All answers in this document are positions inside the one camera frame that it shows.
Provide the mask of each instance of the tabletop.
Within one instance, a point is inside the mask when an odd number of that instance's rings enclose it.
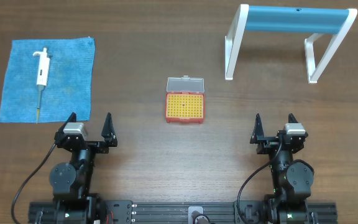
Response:
[[[358,1],[7,1],[0,0],[0,104],[12,40],[93,37],[96,54],[92,140],[112,114],[118,147],[96,156],[91,191],[136,202],[233,202],[268,157],[249,139],[260,113],[273,136],[293,113],[309,133],[294,155],[315,169],[309,201],[336,202],[340,223],[358,223],[358,16],[318,84],[307,81],[303,40],[309,34],[246,32],[233,81],[224,80],[224,36],[241,3],[356,8]],[[329,36],[314,44],[317,58]],[[204,78],[203,124],[166,123],[167,77]],[[17,189],[38,166],[62,123],[0,123],[0,223],[11,223]],[[16,217],[29,202],[50,201],[51,168],[70,160],[56,149],[24,187]],[[268,169],[242,198],[273,191]]]

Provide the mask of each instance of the open box lid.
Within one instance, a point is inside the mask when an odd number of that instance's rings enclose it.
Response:
[[[190,78],[188,75],[181,78],[169,77],[167,92],[204,93],[204,78]]]

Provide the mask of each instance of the blue towel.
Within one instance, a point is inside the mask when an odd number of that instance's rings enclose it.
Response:
[[[91,81],[94,39],[13,40],[6,69],[0,122],[35,123],[37,119],[37,72],[40,57],[36,51],[48,47],[48,83],[42,93],[40,123],[66,121],[75,112],[78,121],[91,114]]]

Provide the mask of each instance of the white support frame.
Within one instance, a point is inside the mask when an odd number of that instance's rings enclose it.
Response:
[[[327,50],[325,51],[320,63],[317,65],[314,61],[313,42],[323,34],[313,34],[305,39],[306,67],[308,72],[308,82],[317,83],[318,78],[326,68],[328,62],[333,57],[335,51],[345,38],[347,32],[353,25],[357,16],[357,9],[348,9],[349,15],[343,23],[337,34],[334,34]],[[237,56],[241,46],[242,36],[246,29],[249,5],[241,4],[231,23],[227,36],[224,37],[224,77],[225,80],[233,80],[234,68],[236,67]]]
[[[308,70],[308,82],[310,84],[317,83],[318,78],[321,76],[328,62],[333,57],[335,51],[338,49],[339,45],[345,38],[347,32],[349,31],[354,20],[356,19],[357,9],[348,10],[349,15],[347,16],[339,32],[337,34],[334,34],[331,38],[327,50],[325,51],[317,67],[314,62],[313,42],[319,39],[323,34],[312,34],[309,38],[305,39],[306,67]]]

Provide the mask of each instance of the white leg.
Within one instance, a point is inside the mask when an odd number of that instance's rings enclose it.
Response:
[[[242,35],[246,29],[249,5],[241,4],[231,23],[227,36],[224,37],[224,77],[233,79],[234,67],[239,55]]]
[[[338,49],[342,40],[345,38],[347,32],[351,28],[354,19],[357,15],[357,9],[348,9],[349,15],[345,22],[343,23],[341,30],[335,35],[333,35],[331,41],[329,42],[328,48],[325,51],[323,57],[321,58],[320,63],[317,65],[317,68],[314,64],[314,52],[313,52],[313,42],[320,38],[322,34],[313,34],[309,38],[305,39],[305,54],[306,54],[306,66],[308,69],[308,81],[309,83],[317,83],[318,78],[326,68],[328,62],[333,57],[335,51]]]

